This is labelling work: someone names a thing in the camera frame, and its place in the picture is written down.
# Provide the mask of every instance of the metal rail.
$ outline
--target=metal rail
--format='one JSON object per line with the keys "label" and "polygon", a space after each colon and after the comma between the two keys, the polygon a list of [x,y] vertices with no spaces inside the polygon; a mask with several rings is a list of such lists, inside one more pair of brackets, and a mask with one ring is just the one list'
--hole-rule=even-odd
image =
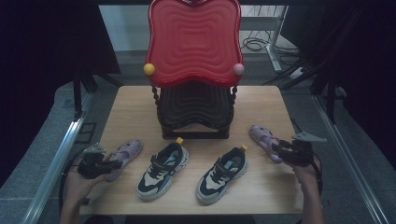
{"label": "metal rail", "polygon": [[337,126],[332,124],[332,121],[329,119],[326,113],[326,106],[323,102],[317,97],[313,96],[314,102],[318,107],[318,111],[329,130],[330,135],[332,136],[332,140],[334,141],[337,149],[339,150],[341,157],[348,169],[355,185],[363,198],[367,209],[369,210],[373,220],[377,224],[389,224],[387,217],[385,216],[381,204],[379,203],[378,199],[376,198],[372,188],[367,183],[366,179],[364,178],[361,170],[359,169],[358,164],[353,159],[349,148],[344,141],[342,135],[338,132]]}
{"label": "metal rail", "polygon": [[44,206],[46,205],[47,200],[53,190],[53,187],[58,180],[62,168],[64,167],[64,163],[67,159],[67,156],[69,155],[70,149],[72,148],[77,138],[79,129],[84,122],[92,98],[92,93],[87,93],[87,95],[85,95],[82,103],[83,113],[81,115],[81,118],[77,121],[73,121],[70,124],[70,127],[67,130],[66,135],[64,136],[64,140],[59,146],[59,149],[56,152],[55,157],[53,158],[52,163],[50,164],[43,181],[38,187],[35,197],[30,203],[29,208],[27,209],[21,223],[34,224],[37,223],[38,219],[40,218]]}

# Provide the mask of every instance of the shoe lace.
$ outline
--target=shoe lace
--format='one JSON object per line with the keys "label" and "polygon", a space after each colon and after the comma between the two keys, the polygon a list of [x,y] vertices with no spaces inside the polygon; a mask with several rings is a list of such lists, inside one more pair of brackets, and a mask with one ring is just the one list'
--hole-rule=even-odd
{"label": "shoe lace", "polygon": [[160,176],[166,174],[166,171],[158,166],[151,166],[151,169],[148,171],[148,174],[151,178],[159,179]]}
{"label": "shoe lace", "polygon": [[226,174],[224,174],[218,166],[215,164],[215,169],[213,170],[212,175],[210,176],[216,184],[220,184],[221,181],[229,178]]}

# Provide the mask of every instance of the human hand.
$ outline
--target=human hand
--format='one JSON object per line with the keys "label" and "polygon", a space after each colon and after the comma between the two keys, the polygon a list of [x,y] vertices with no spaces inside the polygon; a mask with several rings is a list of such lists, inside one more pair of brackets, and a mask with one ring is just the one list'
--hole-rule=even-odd
{"label": "human hand", "polygon": [[76,160],[75,165],[67,174],[65,200],[70,203],[81,203],[91,192],[93,186],[107,179],[108,175],[99,175],[95,179],[87,179],[78,173],[77,168],[81,159]]}
{"label": "human hand", "polygon": [[[298,166],[286,161],[284,161],[284,163],[292,168],[292,171],[295,173],[298,182],[301,184],[301,189],[303,192],[318,189],[317,174],[312,165]],[[314,157],[314,163],[317,165],[319,170],[321,170],[320,160],[317,157]]]}

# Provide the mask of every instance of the gray floor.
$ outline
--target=gray floor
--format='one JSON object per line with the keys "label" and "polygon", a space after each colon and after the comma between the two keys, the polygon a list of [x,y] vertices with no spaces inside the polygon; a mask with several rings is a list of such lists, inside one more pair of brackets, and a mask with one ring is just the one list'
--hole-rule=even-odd
{"label": "gray floor", "polygon": [[[148,85],[141,68],[144,58],[132,52],[118,52],[122,75],[112,75],[125,85]],[[240,85],[261,85],[278,76],[272,70],[265,54],[246,55],[246,73]],[[106,118],[114,102],[118,88],[95,77],[99,90],[94,94],[85,119],[86,127],[96,124],[91,139],[80,134],[73,145],[71,155],[95,142],[100,141]],[[287,91],[282,96],[290,117],[303,131],[325,137],[327,143],[315,143],[314,150],[323,162],[324,189],[323,209],[327,223],[375,223],[368,209],[364,192],[359,188],[354,175],[349,172],[348,163],[338,149],[331,132],[325,125],[307,80]],[[53,156],[59,148],[64,134],[73,116],[73,90],[71,83],[61,87],[55,95],[55,104],[40,133],[30,146],[6,184],[0,189],[0,223],[20,223],[25,216],[35,193],[47,172]],[[337,101],[335,107],[336,127],[347,145],[348,151],[359,167],[369,189],[380,204],[388,223],[396,223],[396,175],[381,151],[365,134]],[[58,188],[51,190],[38,223],[56,223],[58,221]],[[256,223],[295,223],[299,215],[254,215]],[[123,223],[124,217],[114,217],[116,223]]]}

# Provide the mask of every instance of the black stand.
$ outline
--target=black stand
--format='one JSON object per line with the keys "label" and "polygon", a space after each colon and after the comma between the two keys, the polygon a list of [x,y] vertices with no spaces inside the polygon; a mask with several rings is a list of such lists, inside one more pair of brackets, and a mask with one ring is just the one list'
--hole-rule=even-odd
{"label": "black stand", "polygon": [[[157,116],[164,139],[226,139],[233,121],[236,88],[220,88],[191,81],[171,88],[153,87]],[[209,131],[181,131],[190,124],[206,126]]]}
{"label": "black stand", "polygon": [[[111,84],[115,85],[116,87],[123,86],[122,83],[118,82],[116,79],[110,77],[109,75],[98,75],[99,77],[103,78],[104,80],[110,82]],[[75,101],[75,117],[74,121],[77,121],[81,118],[82,115],[82,102],[81,102],[81,83],[84,86],[84,89],[89,92],[93,93],[96,92],[98,89],[98,85],[93,79],[93,76],[89,74],[84,69],[77,69],[75,73],[75,77],[73,79],[73,91],[74,91],[74,101]]]}

